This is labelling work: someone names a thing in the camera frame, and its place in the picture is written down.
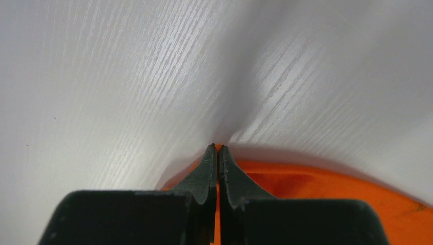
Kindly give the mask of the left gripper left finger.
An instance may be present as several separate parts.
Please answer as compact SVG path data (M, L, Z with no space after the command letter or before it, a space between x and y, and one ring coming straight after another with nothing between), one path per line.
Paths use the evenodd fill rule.
M169 190L79 190L56 207L40 244L211 244L217 149Z

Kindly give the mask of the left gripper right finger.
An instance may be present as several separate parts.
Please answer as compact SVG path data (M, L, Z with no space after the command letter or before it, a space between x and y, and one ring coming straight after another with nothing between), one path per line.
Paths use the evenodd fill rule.
M388 244L373 209L351 199L280 199L219 151L221 244Z

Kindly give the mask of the orange t-shirt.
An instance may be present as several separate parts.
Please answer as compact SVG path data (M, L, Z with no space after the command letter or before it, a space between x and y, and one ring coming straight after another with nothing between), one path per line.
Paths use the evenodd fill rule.
M221 244L219 151L222 146L216 147L217 200L214 241L211 244ZM237 161L233 158L250 178L277 198L360 200L367 203L380 219L388 244L432 244L432 208L402 194L317 167Z

